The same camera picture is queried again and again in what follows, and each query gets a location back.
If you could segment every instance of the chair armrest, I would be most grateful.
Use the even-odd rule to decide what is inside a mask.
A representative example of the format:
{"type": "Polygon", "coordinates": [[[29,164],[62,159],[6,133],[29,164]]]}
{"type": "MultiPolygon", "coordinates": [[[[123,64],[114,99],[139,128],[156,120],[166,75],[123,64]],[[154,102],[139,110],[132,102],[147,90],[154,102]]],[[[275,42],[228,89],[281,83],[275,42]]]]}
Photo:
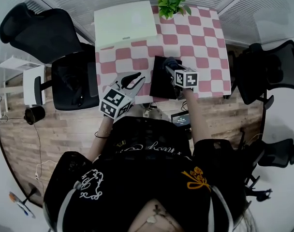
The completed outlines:
{"type": "Polygon", "coordinates": [[[97,81],[97,69],[95,62],[88,63],[88,82],[89,82],[89,92],[91,97],[96,97],[99,95],[98,91],[98,81],[97,81]]]}
{"type": "Polygon", "coordinates": [[[35,100],[37,105],[42,105],[43,100],[42,100],[42,91],[44,89],[49,88],[52,86],[52,80],[47,81],[45,83],[41,83],[41,77],[38,76],[34,79],[34,95],[35,95],[35,100]]]}
{"type": "Polygon", "coordinates": [[[269,109],[273,105],[273,103],[274,103],[274,96],[272,95],[268,99],[263,98],[263,97],[258,97],[257,100],[263,102],[264,108],[267,110],[267,109],[269,109]]]}

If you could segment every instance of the orange embroidery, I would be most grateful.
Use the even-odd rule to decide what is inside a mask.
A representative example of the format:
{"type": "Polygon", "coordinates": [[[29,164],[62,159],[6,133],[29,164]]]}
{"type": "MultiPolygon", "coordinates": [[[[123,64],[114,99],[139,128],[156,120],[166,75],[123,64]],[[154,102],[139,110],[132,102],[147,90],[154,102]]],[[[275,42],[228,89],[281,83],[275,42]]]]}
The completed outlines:
{"type": "Polygon", "coordinates": [[[202,176],[203,171],[200,168],[195,167],[194,168],[194,171],[190,171],[190,174],[188,174],[186,171],[181,172],[181,173],[184,174],[184,175],[186,175],[186,176],[188,176],[192,180],[194,180],[194,182],[189,181],[187,183],[188,189],[199,189],[202,186],[206,186],[208,188],[208,190],[211,191],[210,190],[210,187],[209,187],[209,184],[207,184],[206,178],[204,178],[202,176]]]}

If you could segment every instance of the hair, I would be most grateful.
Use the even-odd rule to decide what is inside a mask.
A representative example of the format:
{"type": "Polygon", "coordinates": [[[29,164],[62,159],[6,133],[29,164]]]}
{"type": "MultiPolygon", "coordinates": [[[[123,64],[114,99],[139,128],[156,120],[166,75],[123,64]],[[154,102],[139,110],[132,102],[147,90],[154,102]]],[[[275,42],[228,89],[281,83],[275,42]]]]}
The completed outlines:
{"type": "Polygon", "coordinates": [[[240,223],[235,227],[235,232],[257,232],[258,228],[249,208],[242,215],[240,223]]]}

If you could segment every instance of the black shirt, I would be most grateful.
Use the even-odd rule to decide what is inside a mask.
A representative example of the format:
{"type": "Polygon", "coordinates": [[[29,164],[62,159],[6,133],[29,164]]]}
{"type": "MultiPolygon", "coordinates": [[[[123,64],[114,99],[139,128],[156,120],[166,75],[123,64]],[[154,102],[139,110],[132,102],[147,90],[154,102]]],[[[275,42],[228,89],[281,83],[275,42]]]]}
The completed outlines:
{"type": "MultiPolygon", "coordinates": [[[[124,117],[114,124],[94,163],[77,152],[61,157],[44,202],[53,220],[58,219],[64,197],[80,181],[64,231],[127,231],[152,199],[184,231],[207,231],[211,187],[217,186],[237,219],[245,205],[238,156],[226,140],[202,140],[194,149],[192,156],[186,135],[170,122],[124,117]]],[[[215,220],[227,228],[224,208],[214,203],[219,207],[215,220]]]]}

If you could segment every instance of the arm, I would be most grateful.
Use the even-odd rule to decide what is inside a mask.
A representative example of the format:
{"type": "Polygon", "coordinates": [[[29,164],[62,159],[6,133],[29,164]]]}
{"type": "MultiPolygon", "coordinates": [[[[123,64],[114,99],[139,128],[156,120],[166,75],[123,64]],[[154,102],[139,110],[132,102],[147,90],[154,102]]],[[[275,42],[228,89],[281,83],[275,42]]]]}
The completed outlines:
{"type": "Polygon", "coordinates": [[[183,93],[187,100],[193,143],[195,144],[202,139],[211,138],[209,127],[204,116],[202,115],[193,91],[191,89],[184,88],[183,93]]]}
{"type": "Polygon", "coordinates": [[[106,144],[107,138],[99,138],[99,137],[108,137],[112,127],[114,120],[110,117],[104,117],[103,121],[100,125],[99,131],[97,133],[98,137],[95,137],[92,143],[92,146],[88,152],[87,159],[94,162],[94,160],[102,153],[102,150],[106,144]]]}

